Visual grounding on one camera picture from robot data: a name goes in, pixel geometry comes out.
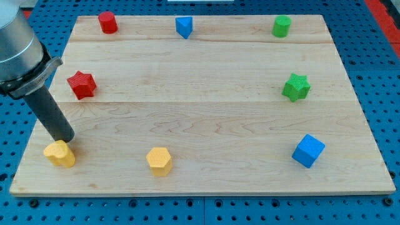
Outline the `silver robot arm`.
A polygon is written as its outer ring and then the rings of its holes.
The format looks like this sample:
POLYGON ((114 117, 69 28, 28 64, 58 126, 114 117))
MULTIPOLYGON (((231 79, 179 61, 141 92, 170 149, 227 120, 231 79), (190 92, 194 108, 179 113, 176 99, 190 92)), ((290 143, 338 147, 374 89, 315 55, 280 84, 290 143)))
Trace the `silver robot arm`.
POLYGON ((28 23, 19 1, 1 1, 1 94, 20 99, 37 91, 63 64, 51 57, 28 23))

